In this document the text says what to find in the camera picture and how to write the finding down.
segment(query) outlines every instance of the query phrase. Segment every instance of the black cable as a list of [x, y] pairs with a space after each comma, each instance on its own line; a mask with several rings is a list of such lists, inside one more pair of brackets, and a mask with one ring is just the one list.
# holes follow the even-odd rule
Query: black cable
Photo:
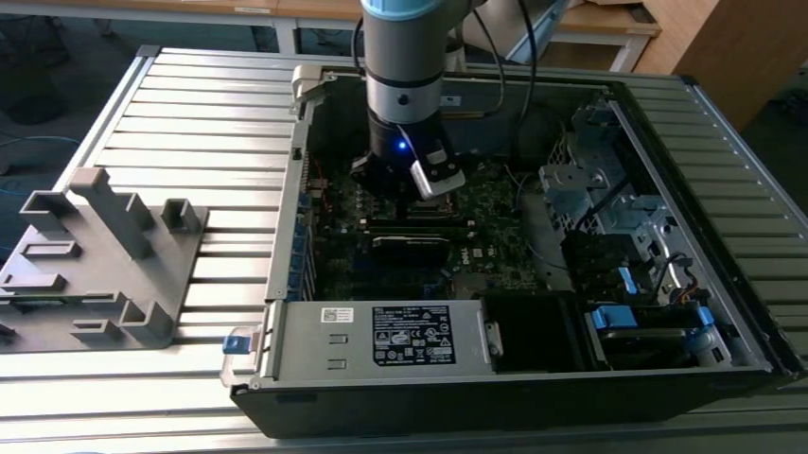
[[666, 259], [666, 261], [662, 265], [662, 268], [659, 269], [658, 281], [655, 283], [654, 291], [648, 296], [650, 305], [652, 305], [655, 303], [655, 301], [658, 300], [659, 290], [662, 289], [662, 283], [666, 280], [666, 270], [668, 270], [668, 267], [679, 258], [687, 258], [687, 254], [686, 253], [672, 253], [671, 256]]
[[[535, 85], [536, 85], [536, 73], [539, 71], [539, 53], [540, 53], [540, 51], [537, 50], [537, 46], [536, 46], [536, 33], [533, 32], [533, 23], [531, 21], [531, 12], [528, 10], [528, 6], [525, 5], [524, 0], [517, 0], [517, 3], [520, 4], [521, 19], [525, 22], [525, 28], [528, 31], [528, 41], [531, 42], [531, 79], [528, 82], [529, 85], [528, 85], [528, 93], [525, 94], [525, 101], [521, 106], [520, 120], [517, 121], [516, 135], [519, 136], [520, 131], [521, 131], [521, 125], [524, 124], [525, 119], [528, 118], [528, 112], [531, 111], [531, 103], [533, 100], [533, 91], [535, 91]], [[512, 161], [515, 161], [515, 162], [520, 158], [520, 139], [519, 138], [516, 138], [516, 140], [512, 143], [511, 158], [512, 158]]]
[[473, 11], [475, 19], [477, 19], [477, 23], [480, 24], [480, 28], [483, 28], [483, 34], [485, 35], [485, 39], [489, 42], [489, 47], [492, 51], [492, 56], [495, 57], [495, 62], [497, 63], [497, 71], [500, 72], [500, 101], [495, 108], [485, 113], [487, 116], [492, 116], [503, 109], [503, 105], [505, 104], [505, 88], [507, 88], [507, 79], [505, 79], [505, 67], [503, 66], [503, 60], [500, 59], [500, 54], [497, 52], [497, 45], [495, 44], [495, 38], [492, 38], [492, 32], [483, 21], [483, 17], [477, 10]]
[[365, 70], [362, 66], [358, 64], [358, 33], [362, 31], [362, 26], [365, 25], [365, 18], [360, 17], [357, 21], [357, 26], [354, 27], [354, 34], [352, 35], [352, 57], [354, 57], [354, 67], [357, 68], [358, 74], [365, 76]]
[[620, 191], [623, 191], [628, 185], [630, 185], [630, 177], [623, 179], [623, 181], [607, 193], [607, 195], [604, 196], [604, 199], [602, 199], [602, 201], [598, 202], [590, 210], [587, 210], [587, 213], [582, 216], [582, 218], [579, 219], [579, 222], [576, 222], [576, 227], [574, 230], [582, 229], [582, 226], [584, 225], [584, 223], [588, 220], [591, 220], [595, 217], [595, 215], [598, 215], [598, 213], [615, 200], [615, 198], [620, 194]]
[[539, 258], [548, 267], [557, 268], [561, 271], [570, 271], [570, 269], [567, 267], [563, 267], [561, 265], [556, 265], [547, 258], [544, 258], [543, 255], [536, 252], [536, 249], [533, 249], [533, 246], [531, 245], [531, 243], [528, 243], [528, 249], [531, 250], [531, 252], [536, 256], [536, 258]]

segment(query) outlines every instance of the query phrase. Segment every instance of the aluminum table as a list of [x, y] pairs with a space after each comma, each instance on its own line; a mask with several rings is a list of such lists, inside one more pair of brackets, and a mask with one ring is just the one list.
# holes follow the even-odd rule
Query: aluminum table
[[[157, 351], [3, 356], [0, 452], [491, 452], [508, 445], [576, 452], [571, 444], [595, 441], [623, 452], [683, 452], [706, 440], [743, 452], [803, 446], [806, 382], [663, 424], [404, 438], [265, 437], [220, 382], [221, 341], [233, 327], [262, 318], [294, 122], [290, 79], [302, 63], [352, 64], [170, 48], [146, 48], [135, 59], [55, 190], [78, 166], [103, 166], [113, 186], [137, 191], [146, 203], [182, 197], [212, 207], [174, 344]], [[808, 223], [703, 90], [675, 77], [543, 71], [559, 74], [614, 78], [631, 87], [762, 298], [808, 355]], [[237, 364], [237, 371], [248, 366]]]

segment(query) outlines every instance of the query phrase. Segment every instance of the warning label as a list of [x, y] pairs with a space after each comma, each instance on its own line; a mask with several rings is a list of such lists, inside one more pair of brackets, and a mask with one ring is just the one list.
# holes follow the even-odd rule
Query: warning label
[[455, 364], [449, 306], [375, 307], [380, 366]]

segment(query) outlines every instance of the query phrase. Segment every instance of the table leg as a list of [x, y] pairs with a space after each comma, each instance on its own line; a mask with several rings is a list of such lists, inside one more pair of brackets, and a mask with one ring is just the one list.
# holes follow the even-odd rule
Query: table leg
[[285, 55], [298, 54], [297, 22], [293, 18], [278, 17], [273, 21], [278, 34], [278, 51]]
[[640, 56], [643, 55], [643, 51], [646, 50], [650, 41], [651, 36], [632, 36], [627, 44], [620, 48], [620, 52], [618, 52], [618, 57], [615, 58], [610, 70], [618, 73], [631, 73], [635, 71], [636, 63], [640, 60]]

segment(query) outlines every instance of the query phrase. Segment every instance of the wires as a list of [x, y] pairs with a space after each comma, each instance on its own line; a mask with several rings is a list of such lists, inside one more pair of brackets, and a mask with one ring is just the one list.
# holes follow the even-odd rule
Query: wires
[[358, 64], [358, 34], [362, 31], [362, 26], [365, 25], [365, 18], [360, 17], [357, 21], [357, 26], [354, 27], [354, 34], [352, 35], [352, 57], [354, 57], [354, 67], [357, 68], [358, 74], [365, 76], [365, 69]]
[[539, 258], [547, 266], [557, 268], [559, 270], [563, 270], [563, 271], [570, 271], [570, 269], [567, 267], [563, 267], [561, 265], [556, 265], [547, 258], [544, 258], [543, 255], [536, 252], [536, 249], [533, 249], [533, 246], [531, 245], [531, 243], [528, 243], [528, 249], [531, 250], [531, 252], [536, 256], [536, 258]]
[[620, 194], [620, 191], [623, 191], [628, 185], [630, 185], [630, 177], [626, 177], [623, 179], [623, 181], [607, 193], [607, 195], [604, 196], [604, 199], [602, 199], [602, 201], [598, 202], [595, 204], [595, 206], [590, 210], [587, 210], [587, 213], [582, 216], [582, 218], [579, 219], [579, 222], [576, 222], [576, 226], [575, 226], [574, 230], [580, 230], [582, 229], [582, 226], [584, 225], [584, 223], [590, 219], [592, 219], [595, 217], [595, 215], [598, 215], [598, 213], [615, 200], [615, 198]]
[[477, 10], [473, 11], [475, 19], [480, 24], [480, 28], [483, 28], [483, 33], [485, 35], [485, 39], [489, 42], [489, 47], [492, 50], [492, 57], [495, 57], [495, 63], [497, 64], [497, 71], [500, 72], [500, 101], [495, 108], [485, 113], [485, 116], [491, 116], [503, 110], [503, 104], [505, 104], [505, 88], [507, 88], [507, 78], [505, 78], [505, 68], [503, 66], [503, 60], [500, 59], [500, 54], [497, 52], [497, 45], [495, 44], [495, 38], [492, 38], [492, 32], [483, 21], [483, 17]]
[[31, 194], [27, 194], [25, 192], [7, 191], [6, 189], [0, 189], [0, 194], [6, 194], [7, 196], [19, 196], [19, 197], [31, 196]]
[[684, 267], [684, 275], [687, 277], [691, 278], [691, 284], [687, 286], [687, 288], [682, 291], [680, 295], [678, 296], [676, 300], [675, 300], [675, 304], [682, 304], [684, 303], [684, 299], [691, 297], [691, 295], [696, 292], [696, 290], [699, 289], [699, 278], [696, 277], [696, 275], [694, 275], [694, 273], [691, 272], [691, 267]]
[[54, 140], [54, 141], [61, 141], [61, 142], [70, 142], [71, 144], [74, 144], [77, 146], [82, 144], [82, 142], [78, 141], [77, 139], [71, 139], [70, 137], [62, 137], [58, 135], [33, 135], [31, 137], [19, 137], [14, 134], [7, 134], [5, 132], [3, 132], [3, 135], [9, 135], [9, 137], [14, 137], [14, 139], [7, 142], [0, 143], [0, 147], [17, 144], [26, 140], [43, 140], [43, 141]]
[[[533, 92], [535, 92], [535, 85], [536, 85], [536, 73], [539, 71], [539, 50], [537, 50], [537, 46], [536, 46], [536, 33], [533, 31], [533, 23], [531, 22], [531, 12], [528, 11], [528, 6], [525, 5], [525, 1], [524, 0], [517, 0], [517, 3], [520, 4], [520, 11], [521, 11], [521, 19], [525, 22], [525, 28], [528, 31], [528, 41], [531, 42], [531, 79], [529, 79], [529, 85], [528, 85], [528, 93], [525, 94], [525, 101], [524, 104], [521, 106], [521, 113], [520, 113], [520, 120], [517, 121], [517, 132], [516, 134], [520, 134], [520, 130], [521, 130], [521, 125], [525, 122], [525, 119], [528, 118], [528, 112], [531, 111], [531, 103], [533, 100]], [[520, 157], [520, 147], [519, 147], [519, 140], [515, 140], [515, 142], [512, 143], [512, 149], [511, 149], [511, 154], [512, 154], [512, 160], [516, 161]]]
[[666, 280], [666, 273], [667, 273], [668, 267], [680, 258], [687, 258], [687, 254], [686, 253], [672, 253], [671, 256], [666, 259], [664, 263], [662, 264], [662, 267], [659, 268], [658, 280], [656, 280], [656, 283], [654, 286], [654, 291], [651, 292], [651, 294], [648, 296], [650, 305], [652, 305], [655, 303], [655, 301], [658, 300], [659, 290], [662, 289], [662, 282]]

